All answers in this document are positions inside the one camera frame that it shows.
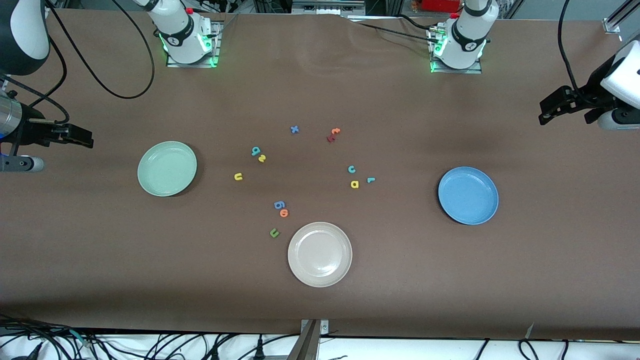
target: white plate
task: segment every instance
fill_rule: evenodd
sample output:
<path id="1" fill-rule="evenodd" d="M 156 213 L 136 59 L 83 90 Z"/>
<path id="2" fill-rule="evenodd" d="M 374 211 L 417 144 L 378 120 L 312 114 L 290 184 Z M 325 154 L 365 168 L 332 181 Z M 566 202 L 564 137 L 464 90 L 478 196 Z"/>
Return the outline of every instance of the white plate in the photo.
<path id="1" fill-rule="evenodd" d="M 289 244 L 291 271 L 298 280 L 315 288 L 325 288 L 342 280 L 352 258 L 349 238 L 328 222 L 304 225 Z"/>

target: black cable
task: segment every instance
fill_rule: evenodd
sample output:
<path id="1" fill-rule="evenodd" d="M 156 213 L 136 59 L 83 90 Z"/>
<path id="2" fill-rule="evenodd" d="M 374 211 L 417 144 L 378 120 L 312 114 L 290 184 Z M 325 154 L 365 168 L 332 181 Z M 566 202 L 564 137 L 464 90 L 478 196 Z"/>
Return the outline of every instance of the black cable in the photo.
<path id="1" fill-rule="evenodd" d="M 218 346 L 218 340 L 220 340 L 220 336 L 222 336 L 222 334 L 218 334 L 218 336 L 216 336 L 216 341 L 214 341 L 213 343 L 214 346 Z"/>
<path id="2" fill-rule="evenodd" d="M 23 336 L 24 336 L 24 335 L 17 335 L 17 336 L 14 336 L 13 338 L 11 338 L 11 339 L 7 340 L 7 342 L 6 342 L 6 343 L 3 343 L 2 345 L 0 345 L 0 348 L 3 348 L 5 345 L 9 344 L 9 343 L 10 343 L 10 342 L 12 342 L 13 340 L 16 340 L 16 339 L 18 339 L 18 338 L 21 338 L 21 337 L 23 337 Z"/>
<path id="3" fill-rule="evenodd" d="M 571 64 L 569 63 L 569 59 L 566 57 L 566 53 L 564 52 L 564 46 L 562 44 L 562 27 L 564 23 L 564 15 L 566 13 L 566 8 L 567 6 L 569 6 L 569 1 L 571 0 L 564 1 L 564 6 L 562 7 L 562 12 L 560 13 L 560 19 L 558 21 L 558 49 L 560 50 L 560 56 L 562 56 L 562 61 L 564 62 L 564 66 L 566 67 L 566 72 L 569 75 L 569 80 L 571 81 L 571 86 L 573 87 L 573 90 L 578 95 L 578 97 L 580 97 L 582 101 L 586 102 L 589 105 L 596 106 L 596 104 L 593 101 L 587 99 L 587 97 L 584 96 L 582 91 L 580 91 L 580 88 L 575 82 L 575 77 L 573 76 L 573 71 L 571 70 Z"/>
<path id="4" fill-rule="evenodd" d="M 49 90 L 48 92 L 44 93 L 45 96 L 51 96 L 51 94 L 53 94 L 61 85 L 62 83 L 65 82 L 65 80 L 67 79 L 67 63 L 65 61 L 65 57 L 62 56 L 62 53 L 60 52 L 60 49 L 58 49 L 58 45 L 56 45 L 56 42 L 53 41 L 53 39 L 51 37 L 49 37 L 49 42 L 51 43 L 51 46 L 53 47 L 53 49 L 56 51 L 56 54 L 58 55 L 58 59 L 60 59 L 60 63 L 62 64 L 62 76 L 60 77 L 60 80 L 58 80 L 58 83 L 56 83 L 51 90 Z M 29 104 L 29 107 L 34 107 L 37 104 L 40 104 L 40 102 L 42 102 L 43 100 L 45 100 L 44 97 L 39 98 L 38 100 L 32 102 L 31 104 Z"/>
<path id="5" fill-rule="evenodd" d="M 522 355 L 522 357 L 524 357 L 526 360 L 531 360 L 528 356 L 524 354 L 524 351 L 522 350 L 522 344 L 527 344 L 529 346 L 529 349 L 531 349 L 531 352 L 533 353 L 533 357 L 535 357 L 536 360 L 540 360 L 538 359 L 538 354 L 536 353 L 535 349 L 533 349 L 533 346 L 531 345 L 531 343 L 529 343 L 529 340 L 527 339 L 522 339 L 518 341 L 518 350 L 520 351 L 520 354 Z"/>
<path id="6" fill-rule="evenodd" d="M 133 26 L 136 28 L 136 30 L 138 30 L 138 33 L 140 34 L 140 37 L 142 38 L 142 41 L 144 41 L 145 43 L 145 47 L 147 47 L 147 52 L 149 53 L 149 60 L 151 60 L 151 78 L 149 79 L 149 84 L 147 84 L 147 87 L 142 90 L 140 93 L 133 95 L 133 96 L 124 96 L 124 95 L 120 95 L 115 93 L 114 91 L 112 91 L 111 89 L 109 89 L 99 78 L 98 76 L 95 74 L 95 72 L 93 71 L 93 69 L 89 66 L 89 63 L 86 62 L 84 56 L 82 55 L 82 53 L 80 53 L 80 50 L 78 49 L 78 46 L 76 46 L 76 43 L 74 42 L 73 38 L 71 38 L 71 35 L 69 35 L 69 32 L 67 31 L 67 28 L 65 27 L 64 23 L 62 23 L 62 20 L 60 19 L 60 17 L 58 16 L 58 13 L 56 13 L 56 10 L 54 9 L 53 4 L 51 3 L 50 0 L 45 0 L 45 2 L 47 3 L 47 6 L 50 8 L 51 13 L 53 13 L 53 16 L 56 18 L 56 20 L 58 21 L 58 24 L 60 24 L 60 28 L 62 29 L 62 31 L 65 33 L 65 35 L 67 36 L 67 39 L 69 39 L 69 42 L 71 43 L 71 46 L 74 48 L 74 50 L 76 50 L 76 53 L 78 54 L 78 57 L 80 57 L 80 60 L 82 60 L 82 63 L 84 64 L 84 66 L 87 68 L 87 70 L 89 70 L 89 73 L 91 74 L 91 76 L 93 76 L 94 80 L 96 80 L 96 82 L 98 82 L 98 84 L 105 89 L 109 94 L 118 97 L 120 99 L 125 99 L 125 100 L 129 100 L 129 99 L 136 99 L 138 97 L 141 97 L 142 95 L 144 95 L 147 90 L 149 90 L 149 88 L 151 87 L 151 84 L 154 82 L 154 79 L 156 78 L 156 65 L 154 63 L 154 56 L 151 52 L 151 47 L 149 47 L 149 43 L 147 42 L 147 38 L 145 38 L 144 34 L 142 33 L 142 30 L 140 29 L 140 27 L 138 26 L 138 24 L 131 18 L 131 16 L 122 8 L 122 6 L 120 6 L 120 4 L 118 4 L 118 2 L 116 0 L 111 0 L 111 2 L 113 4 L 115 4 L 115 6 L 118 7 L 118 9 L 120 9 L 120 11 L 127 17 L 127 19 L 129 19 L 129 21 L 131 21 L 131 24 L 133 24 Z"/>
<path id="7" fill-rule="evenodd" d="M 178 334 L 178 336 L 176 336 L 175 338 L 173 338 L 173 339 L 171 339 L 171 340 L 167 341 L 163 346 L 161 346 L 159 349 L 157 349 L 157 350 L 156 350 L 156 352 L 155 352 L 155 353 L 154 353 L 154 355 L 151 357 L 151 359 L 155 359 L 155 358 L 156 358 L 156 356 L 158 356 L 158 355 L 160 354 L 160 352 L 162 351 L 162 349 L 166 348 L 170 343 L 172 343 L 172 342 L 174 342 L 174 341 L 178 340 L 179 338 L 181 338 L 181 337 L 183 337 L 183 336 L 185 336 L 185 335 L 186 335 L 186 334 Z"/>
<path id="8" fill-rule="evenodd" d="M 111 355 L 111 352 L 109 351 L 109 349 L 107 349 L 107 346 L 105 345 L 105 343 L 102 340 L 97 340 L 98 346 L 102 349 L 102 352 L 107 354 L 107 357 L 109 358 L 109 360 L 115 360 L 115 358 Z"/>
<path id="9" fill-rule="evenodd" d="M 0 74 L 0 79 L 9 81 L 11 84 L 14 84 L 15 86 L 19 86 L 19 87 L 27 90 L 28 92 L 36 95 L 36 96 L 44 98 L 46 101 L 49 101 L 51 104 L 53 104 L 53 106 L 57 107 L 60 111 L 62 111 L 62 114 L 65 115 L 65 120 L 60 120 L 60 121 L 56 120 L 55 121 L 56 124 L 66 124 L 67 122 L 69 122 L 69 113 L 62 107 L 62 105 L 60 105 L 57 102 L 53 101 L 50 97 L 46 96 L 45 94 L 43 94 L 43 93 L 41 93 L 41 92 L 39 92 L 37 90 L 33 90 L 32 88 L 26 86 L 23 83 L 20 83 L 20 82 L 14 80 L 12 78 L 9 78 L 6 75 Z"/>
<path id="10" fill-rule="evenodd" d="M 270 340 L 265 341 L 261 346 L 267 345 L 268 343 L 272 343 L 276 340 L 280 340 L 280 339 L 284 339 L 284 338 L 290 338 L 291 336 L 299 336 L 300 334 L 289 334 L 289 335 L 282 335 L 282 336 L 278 336 L 277 338 L 273 338 Z M 238 357 L 238 360 L 242 360 L 244 359 L 245 356 L 251 354 L 252 352 L 256 351 L 258 349 L 258 347 L 254 347 L 253 349 L 247 351 L 246 353 L 244 353 L 244 355 L 242 355 L 241 357 Z"/>
<path id="11" fill-rule="evenodd" d="M 398 35 L 402 35 L 402 36 L 406 36 L 406 37 L 410 37 L 410 38 L 418 38 L 420 40 L 425 40 L 428 42 L 438 42 L 436 39 L 434 38 L 425 38 L 425 37 L 419 37 L 417 35 L 411 35 L 411 34 L 407 34 L 407 33 L 402 33 L 400 31 L 396 31 L 396 30 L 391 30 L 391 29 L 385 29 L 385 28 L 381 28 L 379 26 L 375 26 L 375 25 L 369 25 L 369 24 L 363 24 L 361 22 L 359 22 L 358 24 L 362 25 L 362 26 L 366 26 L 368 28 L 372 28 L 372 29 L 378 29 L 378 30 L 382 30 L 382 31 L 387 31 L 389 33 L 394 33 L 394 34 L 398 34 Z"/>
<path id="12" fill-rule="evenodd" d="M 11 78 L 6 78 L 9 81 L 13 82 L 14 80 Z M 11 320 L 10 324 L 23 328 L 25 330 L 28 330 L 30 332 L 34 332 L 35 334 L 38 334 L 41 338 L 45 338 L 46 340 L 48 340 L 51 344 L 53 344 L 54 348 L 56 349 L 56 353 L 58 354 L 58 359 L 61 360 L 61 356 L 60 356 L 60 352 L 62 352 L 62 354 L 65 355 L 65 357 L 67 358 L 67 360 L 73 360 L 70 356 L 69 353 L 67 352 L 67 350 L 65 350 L 65 348 L 57 341 L 55 340 L 51 335 L 45 333 L 44 331 L 40 330 L 40 329 L 36 329 L 35 327 L 31 326 L 31 324 L 28 324 L 26 322 L 22 322 L 20 320 L 14 319 L 10 316 L 6 316 L 6 315 L 0 315 L 4 318 L 7 318 L 9 320 Z"/>
<path id="13" fill-rule="evenodd" d="M 484 348 L 486 348 L 487 344 L 489 344 L 489 338 L 484 339 L 484 343 L 480 347 L 480 351 L 478 352 L 478 355 L 476 355 L 476 360 L 480 360 L 480 357 L 482 356 L 482 352 L 484 351 Z"/>
<path id="14" fill-rule="evenodd" d="M 204 353 L 208 353 L 209 352 L 209 343 L 207 342 L 207 337 L 206 336 L 202 336 L 202 341 L 204 341 Z"/>
<path id="15" fill-rule="evenodd" d="M 263 345 L 262 334 L 260 334 L 260 336 L 258 337 L 258 344 L 255 346 L 256 349 L 255 354 L 253 355 L 253 360 L 264 360 L 266 356 L 264 355 L 264 350 L 262 349 Z"/>
<path id="16" fill-rule="evenodd" d="M 408 22 L 411 22 L 411 25 L 415 26 L 416 28 L 423 29 L 423 30 L 428 30 L 429 29 L 429 26 L 420 25 L 417 22 L 413 21 L 412 18 L 410 18 L 409 16 L 407 16 L 407 15 L 405 15 L 403 13 L 399 13 L 399 14 L 395 15 L 395 17 L 401 17 L 404 20 L 407 20 Z"/>
<path id="17" fill-rule="evenodd" d="M 148 351 L 148 352 L 147 352 L 147 354 L 145 355 L 145 359 L 149 359 L 149 355 L 151 354 L 151 351 L 153 351 L 153 350 L 154 350 L 154 348 L 155 348 L 155 349 L 157 349 L 157 348 L 160 346 L 160 343 L 161 343 L 163 340 L 168 339 L 168 338 L 169 338 L 169 336 L 171 336 L 171 334 L 167 334 L 167 336 L 165 336 L 165 337 L 163 338 L 161 334 L 158 334 L 158 340 L 156 341 L 156 343 L 154 344 L 154 346 L 152 346 L 152 347 L 149 349 L 149 351 Z"/>
<path id="18" fill-rule="evenodd" d="M 74 360 L 78 359 L 78 360 L 83 360 L 82 355 L 80 354 L 80 348 L 78 347 L 78 344 L 76 343 L 77 339 L 69 339 L 69 338 L 64 338 L 64 340 L 67 341 L 67 343 L 69 343 L 69 345 L 71 345 L 71 348 L 74 351 Z"/>
<path id="19" fill-rule="evenodd" d="M 566 352 L 569 351 L 569 340 L 563 340 L 564 343 L 564 350 L 562 351 L 562 356 L 560 357 L 560 360 L 564 360 L 564 357 L 566 356 Z"/>
<path id="20" fill-rule="evenodd" d="M 180 346 L 176 347 L 172 352 L 169 353 L 169 355 L 166 356 L 166 360 L 170 360 L 171 356 L 173 356 L 176 352 L 178 352 L 178 350 L 180 350 L 184 345 L 187 345 L 188 343 L 192 342 L 193 340 L 196 340 L 197 338 L 203 336 L 204 334 L 200 334 L 200 335 L 196 335 L 194 337 L 192 337 L 191 339 L 188 339 L 187 341 L 183 342 Z"/>
<path id="21" fill-rule="evenodd" d="M 133 357 L 137 357 L 139 359 L 148 359 L 147 357 L 145 357 L 144 355 L 140 355 L 140 354 L 136 354 L 134 352 L 129 352 L 126 350 L 122 350 L 121 348 L 117 348 L 115 347 L 115 345 L 111 344 L 108 341 L 103 341 L 106 345 L 109 345 L 113 350 L 116 350 L 117 352 L 121 353 L 121 354 L 125 354 L 125 355 L 129 355 L 129 356 L 133 356 Z"/>
<path id="22" fill-rule="evenodd" d="M 89 351 L 91 351 L 91 353 L 93 354 L 93 357 L 98 360 L 98 353 L 95 351 L 95 345 L 93 343 L 91 343 L 91 346 L 89 347 Z"/>
<path id="23" fill-rule="evenodd" d="M 375 3 L 373 3 L 373 5 L 371 6 L 371 8 L 369 9 L 369 12 L 365 13 L 364 15 L 365 15 L 365 16 L 370 15 L 370 14 L 371 14 L 371 12 L 373 11 L 373 9 L 375 9 L 375 8 L 376 8 L 376 5 L 377 5 L 379 2 L 380 2 L 380 0 L 376 0 L 376 2 L 375 2 Z"/>
<path id="24" fill-rule="evenodd" d="M 202 360 L 208 360 L 209 357 L 211 356 L 217 356 L 218 354 L 218 348 L 220 348 L 222 346 L 222 344 L 226 343 L 227 341 L 231 340 L 232 338 L 235 338 L 236 336 L 238 336 L 239 334 L 229 334 L 227 335 L 224 339 L 220 340 L 219 343 L 215 343 L 213 345 L 213 347 L 211 348 L 211 350 L 209 350 L 203 357 Z"/>

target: light green plate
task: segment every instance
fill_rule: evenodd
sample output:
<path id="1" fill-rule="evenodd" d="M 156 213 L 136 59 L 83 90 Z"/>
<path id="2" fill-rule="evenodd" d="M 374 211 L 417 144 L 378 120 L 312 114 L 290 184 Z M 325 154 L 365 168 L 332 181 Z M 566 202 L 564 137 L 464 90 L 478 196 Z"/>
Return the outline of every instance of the light green plate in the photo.
<path id="1" fill-rule="evenodd" d="M 196 154 L 190 147 L 181 142 L 162 142 L 140 159 L 138 181 L 151 195 L 171 196 L 191 184 L 197 168 Z"/>

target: metal mount plate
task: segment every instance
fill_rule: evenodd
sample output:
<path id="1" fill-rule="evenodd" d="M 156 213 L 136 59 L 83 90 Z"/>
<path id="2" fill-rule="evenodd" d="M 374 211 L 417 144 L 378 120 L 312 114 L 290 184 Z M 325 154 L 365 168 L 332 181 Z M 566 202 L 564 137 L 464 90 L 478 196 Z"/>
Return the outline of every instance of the metal mount plate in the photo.
<path id="1" fill-rule="evenodd" d="M 196 68 L 196 69 L 209 69 L 212 67 L 217 67 L 218 58 L 220 57 L 220 46 L 222 43 L 222 30 L 224 26 L 225 24 L 222 21 L 211 22 L 211 34 L 215 35 L 211 38 L 211 52 L 203 56 L 202 59 L 200 59 L 200 61 L 196 61 L 190 64 L 183 64 L 183 63 L 176 62 L 174 59 L 172 59 L 171 56 L 167 54 L 166 66 Z"/>
<path id="2" fill-rule="evenodd" d="M 608 18 L 604 18 L 602 19 L 602 27 L 604 28 L 604 32 L 607 34 L 617 34 L 620 32 L 620 27 L 616 26 L 615 28 L 612 28 L 609 26 L 609 19 Z"/>
<path id="3" fill-rule="evenodd" d="M 444 29 L 444 23 L 441 22 L 437 27 L 426 30 L 427 38 L 433 38 L 436 40 L 442 39 L 442 29 Z M 436 46 L 439 46 L 438 42 L 429 42 L 429 57 L 431 60 L 431 72 L 448 72 L 451 74 L 482 74 L 482 66 L 480 65 L 480 59 L 477 59 L 473 65 L 466 69 L 454 69 L 448 67 L 439 57 L 435 56 L 434 51 Z"/>
<path id="4" fill-rule="evenodd" d="M 305 325 L 309 320 L 302 320 L 302 325 L 300 326 L 300 332 L 305 329 Z M 327 335 L 329 333 L 329 319 L 320 320 L 320 335 Z"/>

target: power cord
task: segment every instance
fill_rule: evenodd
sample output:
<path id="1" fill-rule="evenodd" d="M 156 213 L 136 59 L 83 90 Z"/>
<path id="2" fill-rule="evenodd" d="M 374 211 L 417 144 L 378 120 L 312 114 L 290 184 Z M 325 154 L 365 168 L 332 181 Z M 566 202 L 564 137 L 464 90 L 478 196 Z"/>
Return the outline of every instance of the power cord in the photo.
<path id="1" fill-rule="evenodd" d="M 179 334 L 178 336 L 176 336 L 175 338 L 167 341 L 163 346 L 161 347 L 156 347 L 156 351 L 154 353 L 154 355 L 151 357 L 151 359 L 155 359 L 156 356 L 158 356 L 160 354 L 160 352 L 162 351 L 162 349 L 166 348 L 170 343 L 173 343 L 174 341 L 178 340 L 179 338 L 186 336 L 186 334 Z"/>
<path id="2" fill-rule="evenodd" d="M 187 345 L 188 343 L 190 343 L 193 340 L 196 340 L 197 338 L 200 338 L 200 337 L 204 338 L 204 334 L 196 335 L 196 336 L 192 337 L 191 339 L 188 339 L 187 341 L 183 342 L 180 346 L 176 347 L 172 352 L 170 352 L 169 355 L 167 355 L 166 360 L 170 360 L 174 354 L 175 355 L 182 355 L 182 354 L 177 354 L 178 350 L 180 350 L 184 345 Z"/>
<path id="3" fill-rule="evenodd" d="M 560 19 L 558 20 L 558 49 L 560 50 L 560 56 L 562 56 L 562 61 L 564 62 L 564 66 L 566 67 L 566 72 L 569 75 L 569 80 L 571 81 L 573 90 L 582 101 L 586 102 L 589 105 L 596 106 L 596 104 L 593 101 L 587 99 L 582 91 L 580 91 L 580 88 L 578 88 L 578 85 L 575 82 L 575 77 L 573 76 L 573 71 L 571 70 L 571 64 L 569 63 L 569 59 L 566 57 L 566 53 L 564 52 L 564 46 L 562 43 L 562 27 L 564 23 L 564 15 L 566 13 L 567 7 L 569 6 L 569 1 L 571 0 L 565 0 L 564 6 L 562 7 L 562 12 L 560 13 Z"/>
<path id="4" fill-rule="evenodd" d="M 563 343 L 564 343 L 564 349 L 562 351 L 560 360 L 564 360 L 564 357 L 566 356 L 566 352 L 569 350 L 569 340 L 563 340 Z M 532 360 L 530 357 L 524 354 L 524 350 L 522 350 L 522 344 L 527 344 L 529 349 L 531 349 L 531 353 L 533 354 L 533 357 L 535 358 L 535 360 L 540 360 L 538 358 L 538 354 L 536 353 L 535 349 L 533 349 L 533 345 L 531 345 L 531 343 L 527 339 L 522 339 L 518 341 L 518 350 L 520 351 L 520 355 L 522 355 L 522 357 L 524 357 L 526 360 Z"/>
<path id="5" fill-rule="evenodd" d="M 51 46 L 53 47 L 53 49 L 56 51 L 56 54 L 58 55 L 58 58 L 60 59 L 60 63 L 62 64 L 62 76 L 60 77 L 60 80 L 58 80 L 58 83 L 56 83 L 51 90 L 49 90 L 48 92 L 44 93 L 45 96 L 51 96 L 51 94 L 53 94 L 61 85 L 62 83 L 65 82 L 65 80 L 67 79 L 67 62 L 65 61 L 65 57 L 62 56 L 62 53 L 60 52 L 60 49 L 58 49 L 58 45 L 56 44 L 55 41 L 53 41 L 53 39 L 51 37 L 49 37 L 49 42 L 51 43 Z M 32 102 L 31 104 L 29 104 L 29 107 L 34 107 L 37 104 L 40 104 L 40 102 L 42 102 L 43 100 L 45 100 L 44 97 L 39 98 L 38 100 Z"/>
<path id="6" fill-rule="evenodd" d="M 65 119 L 64 120 L 56 120 L 56 121 L 54 121 L 55 124 L 59 124 L 60 125 L 60 124 L 66 124 L 67 122 L 69 122 L 69 113 L 62 107 L 62 105 L 60 105 L 57 102 L 53 101 L 50 97 L 46 96 L 45 94 L 43 94 L 43 93 L 41 93 L 41 92 L 39 92 L 37 90 L 33 90 L 32 88 L 28 87 L 27 85 L 25 85 L 25 84 L 23 84 L 23 83 L 21 83 L 21 82 L 19 82 L 17 80 L 14 80 L 12 78 L 9 78 L 8 76 L 6 76 L 4 74 L 0 74 L 0 79 L 5 80 L 5 81 L 9 81 L 11 84 L 14 84 L 15 86 L 18 86 L 18 87 L 21 87 L 21 88 L 27 90 L 28 92 L 45 99 L 46 101 L 50 102 L 53 106 L 57 107 L 62 112 L 62 114 L 64 114 Z"/>
<path id="7" fill-rule="evenodd" d="M 363 24 L 361 22 L 359 22 L 358 24 L 362 25 L 362 26 L 366 26 L 368 28 L 372 28 L 372 29 L 377 29 L 377 30 L 382 30 L 382 31 L 386 31 L 388 33 L 393 33 L 393 34 L 398 34 L 398 35 L 402 35 L 405 37 L 410 37 L 410 38 L 417 38 L 420 40 L 425 40 L 427 42 L 438 42 L 436 39 L 433 38 L 426 38 L 426 37 L 419 37 L 417 35 L 411 35 L 411 34 L 407 34 L 407 33 L 402 33 L 400 31 L 396 31 L 396 30 L 391 30 L 391 29 L 385 29 L 385 28 L 381 28 L 379 26 L 375 26 L 375 25 L 369 25 L 369 24 Z"/>
<path id="8" fill-rule="evenodd" d="M 124 96 L 124 95 L 120 95 L 114 91 L 112 91 L 110 88 L 108 88 L 99 78 L 98 76 L 95 74 L 95 72 L 93 71 L 93 69 L 89 66 L 89 63 L 86 62 L 84 56 L 82 55 L 82 53 L 80 52 L 80 50 L 78 49 L 78 47 L 76 46 L 76 42 L 73 40 L 73 38 L 71 37 L 71 35 L 69 34 L 69 32 L 67 31 L 67 28 L 65 27 L 64 23 L 62 23 L 62 20 L 60 19 L 60 16 L 58 16 L 58 13 L 55 10 L 55 6 L 51 3 L 51 0 L 45 0 L 45 2 L 47 3 L 47 6 L 49 7 L 49 9 L 51 10 L 51 13 L 53 14 L 53 16 L 56 18 L 56 20 L 58 21 L 58 24 L 60 24 L 60 28 L 62 29 L 62 31 L 65 33 L 65 35 L 67 36 L 67 39 L 69 39 L 69 42 L 71 43 L 71 46 L 74 48 L 74 50 L 76 51 L 76 53 L 78 54 L 78 57 L 80 57 L 80 60 L 82 60 L 82 63 L 84 64 L 84 66 L 87 68 L 87 70 L 89 70 L 89 73 L 91 74 L 91 76 L 93 76 L 94 80 L 96 80 L 96 82 L 98 82 L 98 84 L 105 89 L 109 94 L 120 98 L 120 99 L 125 99 L 125 100 L 130 100 L 130 99 L 136 99 L 141 97 L 142 95 L 144 95 L 147 90 L 149 90 L 149 88 L 151 87 L 151 84 L 154 82 L 154 79 L 156 78 L 156 65 L 154 63 L 154 56 L 151 52 L 151 47 L 149 47 L 149 43 L 147 42 L 147 39 L 145 38 L 144 34 L 142 33 L 142 30 L 140 29 L 140 27 L 138 26 L 138 24 L 131 18 L 131 16 L 122 8 L 122 6 L 120 6 L 120 4 L 118 4 L 118 2 L 116 0 L 111 0 L 111 2 L 113 4 L 115 4 L 115 6 L 118 7 L 118 9 L 120 9 L 120 11 L 127 17 L 127 19 L 129 19 L 129 21 L 131 21 L 131 24 L 133 24 L 133 26 L 136 28 L 136 30 L 138 30 L 138 33 L 140 34 L 140 37 L 142 38 L 142 41 L 144 41 L 145 43 L 145 47 L 147 48 L 147 52 L 149 53 L 149 60 L 151 61 L 151 78 L 149 79 L 149 83 L 147 84 L 147 87 L 142 90 L 140 93 L 133 95 L 133 96 Z"/>
<path id="9" fill-rule="evenodd" d="M 289 334 L 289 335 L 282 335 L 282 336 L 278 336 L 277 338 L 273 338 L 270 340 L 265 341 L 263 344 L 259 345 L 259 347 L 262 347 L 263 345 L 267 345 L 268 343 L 272 343 L 274 341 L 280 340 L 280 339 L 284 339 L 284 338 L 290 338 L 291 336 L 299 336 L 300 334 Z M 249 351 L 247 351 L 246 353 L 244 353 L 244 355 L 242 355 L 241 357 L 238 357 L 238 360 L 242 360 L 244 359 L 245 356 L 251 354 L 252 352 L 258 350 L 258 347 L 255 347 Z"/>
<path id="10" fill-rule="evenodd" d="M 220 357 L 218 356 L 218 349 L 222 346 L 222 344 L 226 343 L 232 338 L 235 338 L 238 335 L 239 334 L 229 334 L 224 339 L 220 340 L 220 342 L 218 342 L 218 338 L 220 338 L 220 335 L 218 335 L 218 338 L 216 338 L 213 347 L 208 351 L 208 353 L 203 356 L 202 360 L 209 360 L 209 358 L 211 358 L 211 360 L 220 360 Z"/>
<path id="11" fill-rule="evenodd" d="M 19 329 L 25 332 L 25 335 L 35 334 L 40 338 L 46 339 L 50 342 L 53 347 L 56 349 L 56 354 L 58 355 L 58 359 L 61 360 L 61 353 L 67 358 L 67 360 L 74 360 L 71 358 L 67 350 L 58 342 L 58 340 L 54 339 L 55 334 L 47 329 L 43 329 L 41 326 L 31 323 L 25 323 L 18 319 L 14 319 L 10 316 L 0 314 L 0 318 L 5 318 L 6 320 L 0 321 L 0 326 L 6 327 L 7 329 Z"/>
<path id="12" fill-rule="evenodd" d="M 264 351 L 262 349 L 262 334 L 258 337 L 258 345 L 255 347 L 255 355 L 253 356 L 253 360 L 263 360 L 266 356 L 264 355 Z"/>
<path id="13" fill-rule="evenodd" d="M 480 347 L 480 351 L 478 352 L 478 355 L 476 355 L 476 359 L 475 360 L 480 360 L 480 357 L 482 356 L 484 348 L 486 348 L 487 344 L 489 344 L 489 338 L 484 339 L 484 343 Z"/>
<path id="14" fill-rule="evenodd" d="M 407 15 L 405 15 L 405 14 L 403 14 L 403 13 L 399 13 L 399 14 L 395 15 L 395 17 L 401 17 L 401 18 L 403 18 L 404 20 L 407 20 L 408 22 L 410 22 L 410 23 L 411 23 L 411 25 L 415 26 L 416 28 L 423 29 L 423 30 L 428 30 L 431 26 L 436 26 L 436 25 L 438 24 L 438 23 L 436 22 L 435 24 L 433 24 L 433 25 L 429 25 L 429 26 L 420 25 L 420 24 L 418 24 L 417 22 L 413 21 L 413 19 L 412 19 L 412 18 L 410 18 L 409 16 L 407 16 Z"/>

